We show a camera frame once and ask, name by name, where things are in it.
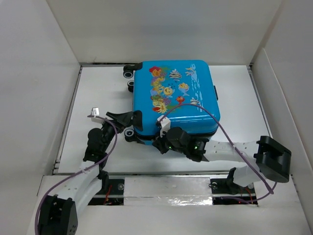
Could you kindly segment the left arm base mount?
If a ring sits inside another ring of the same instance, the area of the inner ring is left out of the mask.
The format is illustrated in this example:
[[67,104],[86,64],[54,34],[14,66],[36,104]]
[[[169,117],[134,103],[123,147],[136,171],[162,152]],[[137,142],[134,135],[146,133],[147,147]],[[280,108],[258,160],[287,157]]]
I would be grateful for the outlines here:
[[125,179],[109,179],[97,194],[98,204],[101,206],[124,205]]

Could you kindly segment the blue hard-shell suitcase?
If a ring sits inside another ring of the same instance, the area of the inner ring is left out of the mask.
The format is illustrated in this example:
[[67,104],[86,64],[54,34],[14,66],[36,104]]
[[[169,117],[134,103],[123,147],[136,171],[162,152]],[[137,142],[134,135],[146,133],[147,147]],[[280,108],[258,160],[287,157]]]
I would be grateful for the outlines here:
[[172,127],[190,135],[216,133],[221,114],[205,61],[143,61],[125,65],[123,76],[133,79],[133,136],[144,144],[152,144],[160,134],[156,122],[161,115],[167,115]]

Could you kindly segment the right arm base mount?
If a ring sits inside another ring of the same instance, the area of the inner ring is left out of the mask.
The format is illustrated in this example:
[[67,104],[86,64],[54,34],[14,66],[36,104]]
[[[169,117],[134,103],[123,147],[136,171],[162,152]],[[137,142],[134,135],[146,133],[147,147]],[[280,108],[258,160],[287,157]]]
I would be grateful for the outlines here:
[[254,185],[241,187],[226,178],[211,178],[208,186],[212,191],[213,205],[258,205]]

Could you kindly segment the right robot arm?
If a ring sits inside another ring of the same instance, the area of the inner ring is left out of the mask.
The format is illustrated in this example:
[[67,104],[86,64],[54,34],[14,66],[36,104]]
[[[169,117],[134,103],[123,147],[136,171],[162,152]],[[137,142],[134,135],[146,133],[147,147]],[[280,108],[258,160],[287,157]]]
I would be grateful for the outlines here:
[[230,143],[189,135],[180,127],[173,127],[157,136],[152,145],[161,154],[171,150],[194,162],[245,163],[244,167],[230,170],[226,180],[230,192],[238,192],[257,181],[287,183],[290,178],[291,151],[269,136],[261,136],[258,141]]

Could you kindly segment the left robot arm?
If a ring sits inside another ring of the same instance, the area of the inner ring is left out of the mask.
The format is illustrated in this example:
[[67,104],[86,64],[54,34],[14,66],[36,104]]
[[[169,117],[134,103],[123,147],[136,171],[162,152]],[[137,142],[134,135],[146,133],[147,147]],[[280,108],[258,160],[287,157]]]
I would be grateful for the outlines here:
[[89,115],[100,128],[88,132],[88,142],[79,170],[52,186],[42,197],[35,215],[35,234],[73,235],[78,228],[78,217],[98,193],[109,190],[109,176],[103,170],[117,144],[117,135],[131,126],[133,113],[100,117],[97,108]]

